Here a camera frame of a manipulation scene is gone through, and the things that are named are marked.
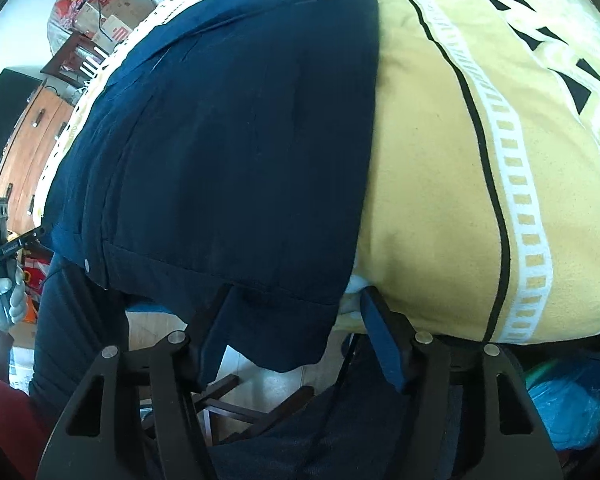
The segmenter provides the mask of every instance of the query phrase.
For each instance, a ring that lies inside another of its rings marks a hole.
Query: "navy blue cloth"
[[[385,478],[402,420],[413,411],[412,397],[398,394],[384,380],[366,338],[360,342],[332,404],[333,395],[334,386],[261,436],[210,447],[218,478]],[[320,431],[325,420],[324,430]]]
[[[60,164],[45,244],[185,322],[234,283],[228,344],[317,362],[354,260],[378,41],[376,0],[205,0],[156,27]]]
[[[104,290],[84,269],[55,254],[40,301],[29,397],[52,428],[96,355],[128,349],[125,309],[136,298]]]

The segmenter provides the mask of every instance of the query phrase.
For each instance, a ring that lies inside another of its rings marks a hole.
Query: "black stripe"
[[[591,96],[591,90],[562,72],[558,72],[557,70],[554,70],[554,72],[557,73],[567,85],[571,98],[573,98],[573,104],[575,104],[578,113],[581,114]]]
[[[496,297],[491,307],[491,313],[489,314],[489,320],[487,322],[487,329],[484,333],[483,341],[488,341],[493,336],[493,332],[496,329],[496,323],[502,310],[502,305],[507,296],[507,289],[509,288],[509,273],[511,269],[511,248],[509,247],[509,235],[507,234],[507,224],[502,213],[502,207],[498,200],[498,191],[496,190],[495,181],[493,179],[493,172],[491,171],[491,165],[489,163],[489,151],[487,149],[487,139],[484,135],[484,127],[480,120],[478,108],[475,105],[474,98],[469,90],[469,84],[464,77],[462,71],[453,64],[450,57],[446,53],[446,50],[438,43],[433,37],[429,25],[424,21],[422,10],[416,4],[414,0],[408,0],[415,9],[420,25],[422,26],[427,39],[436,45],[443,59],[453,69],[458,78],[458,84],[462,91],[462,97],[466,104],[467,111],[471,117],[472,123],[474,124],[475,136],[478,143],[478,152],[480,153],[480,164],[482,165],[482,173],[484,175],[484,182],[487,186],[489,198],[491,199],[491,206],[493,207],[493,213],[498,223],[498,232],[500,234],[500,279],[498,280],[498,290],[496,291]]]
[[[567,42],[564,41],[560,36],[557,36],[556,34],[552,33],[552,31],[550,31],[548,27],[540,27],[536,28],[536,30],[538,32],[542,32],[545,36],[548,36],[549,38],[554,38],[554,40],[558,40],[563,42],[564,44],[567,44]]]
[[[542,43],[542,41],[538,41],[538,40],[536,40],[536,38],[532,38],[530,35],[525,34],[524,32],[520,32],[516,28],[511,27],[511,30],[513,30],[522,41],[524,41],[526,44],[528,44],[528,46],[531,50],[535,50]]]
[[[513,0],[513,1],[518,2],[521,5],[524,5],[525,7],[531,9],[533,12],[536,12],[536,10],[532,6],[530,6],[526,0]]]
[[[500,0],[489,0],[491,5],[493,5],[498,10],[509,10],[511,7],[503,4]]]
[[[576,66],[581,69],[584,70],[587,74],[589,74],[590,76],[595,77],[598,81],[600,81],[600,74],[598,72],[596,72],[593,67],[587,63],[587,61],[585,59],[580,59],[578,60],[578,62],[576,63]]]

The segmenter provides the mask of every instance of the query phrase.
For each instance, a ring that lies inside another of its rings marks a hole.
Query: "wooden cabinet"
[[[38,180],[74,108],[42,85],[32,95],[0,161],[0,196],[9,197],[10,231],[34,228],[29,214]]]

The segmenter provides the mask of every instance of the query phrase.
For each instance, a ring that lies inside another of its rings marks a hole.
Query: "black tool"
[[[0,198],[0,278],[9,278],[15,285],[18,251],[38,241],[44,234],[44,229],[38,227],[29,231],[11,242],[8,241],[9,232],[7,230],[7,220],[9,219],[8,199]],[[7,322],[11,325],[11,316],[9,316],[11,290],[0,296],[0,303],[4,309]]]
[[[383,480],[433,480],[445,434],[448,393],[469,403],[454,480],[559,480],[560,462],[514,360],[505,348],[416,332],[375,287],[361,293],[362,317],[385,379],[416,393]]]

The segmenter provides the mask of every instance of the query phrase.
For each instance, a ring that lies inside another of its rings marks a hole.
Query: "white glove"
[[[0,296],[11,290],[13,283],[9,278],[0,278]],[[16,323],[21,322],[27,315],[27,295],[24,292],[24,272],[20,267],[16,268],[16,285],[13,287],[11,299],[9,301],[9,317],[0,302],[0,330],[8,332]]]

